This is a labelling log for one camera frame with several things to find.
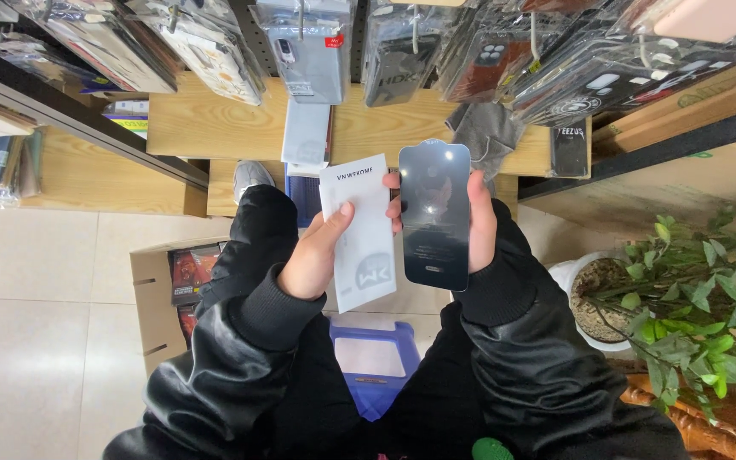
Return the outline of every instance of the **wooden shelf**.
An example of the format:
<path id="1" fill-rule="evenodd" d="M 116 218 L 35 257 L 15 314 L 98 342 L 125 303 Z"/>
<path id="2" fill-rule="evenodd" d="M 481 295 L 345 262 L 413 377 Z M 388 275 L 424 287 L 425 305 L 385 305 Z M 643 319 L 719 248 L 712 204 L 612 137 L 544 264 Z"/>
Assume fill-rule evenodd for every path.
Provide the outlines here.
<path id="1" fill-rule="evenodd" d="M 285 192 L 285 174 L 283 164 L 280 161 L 262 162 L 275 185 Z M 210 193 L 206 214 L 234 216 L 237 212 L 237 204 L 234 200 L 234 178 L 237 160 L 212 160 L 210 171 Z M 513 214 L 516 220 L 518 212 L 518 177 L 499 174 L 493 179 L 496 183 L 496 198 L 502 200 Z"/>
<path id="2" fill-rule="evenodd" d="M 279 78 L 267 81 L 262 107 L 223 98 L 192 72 L 178 80 L 177 94 L 149 95 L 147 151 L 223 160 L 280 161 L 288 96 Z M 341 164 L 378 153 L 397 166 L 402 147 L 425 139 L 450 141 L 445 118 L 457 104 L 419 91 L 414 101 L 368 109 L 362 88 L 351 85 L 348 99 L 333 111 L 331 162 Z M 529 126 L 500 172 L 545 177 L 549 171 L 549 128 Z"/>
<path id="3" fill-rule="evenodd" d="M 59 129 L 46 132 L 42 168 L 42 194 L 22 206 L 206 216 L 205 192 Z"/>

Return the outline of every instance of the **fingernail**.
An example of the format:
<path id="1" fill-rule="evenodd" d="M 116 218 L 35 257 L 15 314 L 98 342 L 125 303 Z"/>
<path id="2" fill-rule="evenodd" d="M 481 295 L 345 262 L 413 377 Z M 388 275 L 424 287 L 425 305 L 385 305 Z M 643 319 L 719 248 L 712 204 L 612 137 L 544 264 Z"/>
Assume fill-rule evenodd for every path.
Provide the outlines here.
<path id="1" fill-rule="evenodd" d="M 354 214 L 354 205 L 350 201 L 346 201 L 339 207 L 339 213 L 345 217 L 351 217 L 351 214 Z"/>

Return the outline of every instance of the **red label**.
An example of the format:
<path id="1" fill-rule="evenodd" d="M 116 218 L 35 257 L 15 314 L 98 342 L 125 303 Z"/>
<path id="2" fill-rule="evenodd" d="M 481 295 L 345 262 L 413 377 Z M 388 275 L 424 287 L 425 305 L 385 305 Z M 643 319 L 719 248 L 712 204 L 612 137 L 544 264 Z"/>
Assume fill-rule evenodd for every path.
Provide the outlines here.
<path id="1" fill-rule="evenodd" d="M 345 43 L 345 37 L 342 34 L 336 37 L 325 37 L 325 47 L 327 48 L 339 48 Z"/>

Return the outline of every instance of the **jacket sleeve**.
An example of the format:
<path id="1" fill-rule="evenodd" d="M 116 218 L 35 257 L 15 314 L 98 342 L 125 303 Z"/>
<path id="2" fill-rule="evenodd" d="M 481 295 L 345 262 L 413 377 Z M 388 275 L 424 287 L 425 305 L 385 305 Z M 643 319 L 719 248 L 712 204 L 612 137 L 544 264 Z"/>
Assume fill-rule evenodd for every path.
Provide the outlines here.
<path id="1" fill-rule="evenodd" d="M 322 311 L 276 285 L 276 264 L 251 296 L 208 308 L 192 350 L 161 363 L 144 395 L 141 424 L 116 436 L 103 457 L 242 457 L 254 421 L 275 406 L 288 384 L 300 332 Z"/>
<path id="2" fill-rule="evenodd" d="M 688 458 L 667 417 L 620 401 L 626 377 L 581 337 L 567 295 L 494 203 L 496 256 L 454 293 L 492 433 L 525 457 Z"/>

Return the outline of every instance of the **ribbed cuff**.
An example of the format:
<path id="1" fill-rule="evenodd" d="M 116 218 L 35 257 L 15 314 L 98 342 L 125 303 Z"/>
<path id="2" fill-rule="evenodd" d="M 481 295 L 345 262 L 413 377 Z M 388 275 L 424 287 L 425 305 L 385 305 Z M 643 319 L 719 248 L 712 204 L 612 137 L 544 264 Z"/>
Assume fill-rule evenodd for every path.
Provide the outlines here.
<path id="1" fill-rule="evenodd" d="M 240 306 L 232 322 L 246 340 L 270 351 L 291 350 L 300 332 L 325 306 L 325 294 L 317 300 L 301 300 L 285 294 L 277 286 L 277 275 L 285 264 L 274 264 L 266 278 Z"/>
<path id="2" fill-rule="evenodd" d="M 497 250 L 490 265 L 470 275 L 467 290 L 453 292 L 467 321 L 493 328 L 521 318 L 530 309 L 537 290 L 529 265 L 519 269 L 511 257 Z"/>

